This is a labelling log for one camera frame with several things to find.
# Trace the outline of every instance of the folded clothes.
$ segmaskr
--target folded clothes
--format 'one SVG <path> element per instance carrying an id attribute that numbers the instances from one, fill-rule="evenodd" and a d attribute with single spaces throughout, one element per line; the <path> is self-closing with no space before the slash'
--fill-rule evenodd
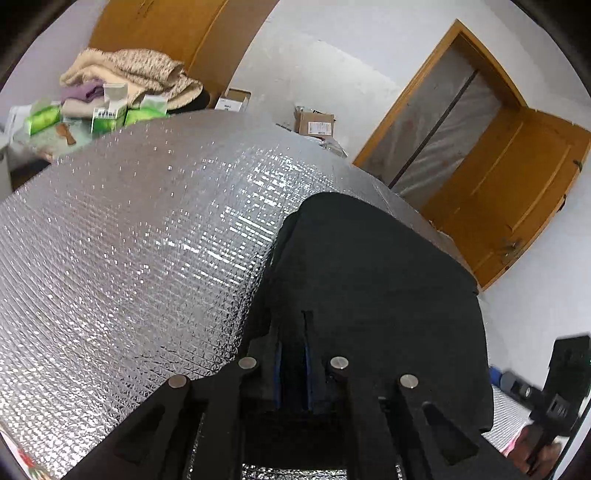
<path id="1" fill-rule="evenodd" d="M 87 48 L 60 77 L 60 84 L 72 86 L 92 79 L 105 83 L 127 83 L 127 104 L 139 106 L 144 94 L 163 95 L 168 108 L 176 109 L 197 98 L 203 85 L 187 77 L 183 63 L 146 48 L 104 52 Z"/>
<path id="2" fill-rule="evenodd" d="M 80 100 L 82 102 L 90 102 L 105 94 L 103 83 L 103 80 L 93 79 L 79 85 L 65 87 L 61 90 L 61 102 L 65 102 L 68 98 Z"/>
<path id="3" fill-rule="evenodd" d="M 67 118 L 92 118 L 95 108 L 107 106 L 104 96 L 95 98 L 90 102 L 82 102 L 74 98 L 68 98 L 61 106 L 61 115 Z"/>

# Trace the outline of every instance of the silver insulation foil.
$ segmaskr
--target silver insulation foil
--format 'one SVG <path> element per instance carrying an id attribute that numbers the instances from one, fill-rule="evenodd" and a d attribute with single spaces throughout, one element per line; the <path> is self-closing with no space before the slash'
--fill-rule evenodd
<path id="1" fill-rule="evenodd" d="M 461 260 L 379 181 L 244 114 L 139 123 L 58 160 L 0 205 L 0 421 L 59 478 L 167 377 L 215 373 L 282 221 L 326 191 Z"/>

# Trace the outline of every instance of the beige blanket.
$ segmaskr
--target beige blanket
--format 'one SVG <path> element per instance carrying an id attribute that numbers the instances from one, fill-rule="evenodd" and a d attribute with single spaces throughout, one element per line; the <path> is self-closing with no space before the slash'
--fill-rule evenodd
<path id="1" fill-rule="evenodd" d="M 169 110 L 188 104 L 203 90 L 200 81 L 187 77 L 182 62 L 146 48 L 116 52 L 87 48 L 60 77 L 60 84 L 71 86 L 92 79 L 127 83 L 129 106 L 139 105 L 146 93 L 164 95 Z"/>

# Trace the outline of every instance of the black fabric cover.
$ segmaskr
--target black fabric cover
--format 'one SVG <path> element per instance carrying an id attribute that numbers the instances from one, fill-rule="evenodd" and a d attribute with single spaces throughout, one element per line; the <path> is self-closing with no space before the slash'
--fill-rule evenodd
<path id="1" fill-rule="evenodd" d="M 385 394 L 412 373 L 458 425 L 487 431 L 493 403 L 477 292 L 458 262 L 389 214 L 320 193 L 285 220 L 246 334 L 279 323 L 281 367 L 291 368 L 284 401 L 305 388 L 305 319 L 313 319 L 325 364 L 345 356 Z"/>

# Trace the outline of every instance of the black cable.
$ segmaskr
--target black cable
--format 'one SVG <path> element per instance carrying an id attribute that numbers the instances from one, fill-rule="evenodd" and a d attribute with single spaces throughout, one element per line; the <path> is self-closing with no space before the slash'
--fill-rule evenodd
<path id="1" fill-rule="evenodd" d="M 472 83 L 474 78 L 476 78 L 477 74 L 478 74 L 478 70 L 475 70 L 474 72 L 472 72 L 472 75 L 470 75 L 470 77 L 466 80 L 466 83 L 464 83 L 462 88 L 460 88 L 460 91 L 457 93 L 455 98 L 449 104 L 449 106 L 447 107 L 445 112 L 443 112 L 441 118 L 437 121 L 435 126 L 433 126 L 431 131 L 425 137 L 425 139 L 423 139 L 421 144 L 417 147 L 417 149 L 414 151 L 414 153 L 411 155 L 411 157 L 408 159 L 408 161 L 404 164 L 404 166 L 396 174 L 394 179 L 390 182 L 390 185 L 388 185 L 389 189 L 391 189 L 392 187 L 394 187 L 394 185 L 396 185 L 396 182 L 398 180 L 400 180 L 400 177 L 402 177 L 402 175 L 404 175 L 404 172 L 406 172 L 408 170 L 408 168 L 410 167 L 410 165 L 416 160 L 419 153 L 421 153 L 423 151 L 423 148 L 425 148 L 425 146 L 427 145 L 429 140 L 431 140 L 432 136 L 435 135 L 437 130 L 439 130 L 439 127 L 441 126 L 441 124 L 445 121 L 447 116 L 450 114 L 450 112 L 453 110 L 453 108 L 456 106 L 456 104 L 460 101 L 460 98 L 462 98 L 462 95 L 464 95 L 465 91 L 468 90 L 468 87 L 470 86 L 470 84 Z"/>

